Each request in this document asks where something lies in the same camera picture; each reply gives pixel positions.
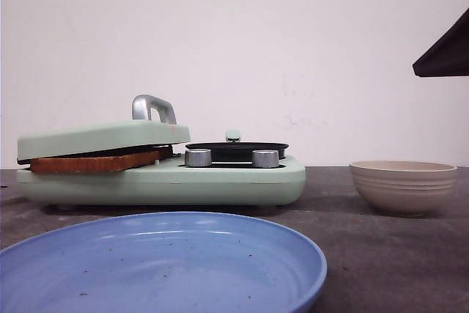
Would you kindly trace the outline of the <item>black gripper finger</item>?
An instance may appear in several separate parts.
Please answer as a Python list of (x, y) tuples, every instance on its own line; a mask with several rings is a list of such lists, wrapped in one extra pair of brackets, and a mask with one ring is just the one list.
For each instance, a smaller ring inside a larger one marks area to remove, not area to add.
[(414, 64), (419, 77), (468, 76), (468, 10)]

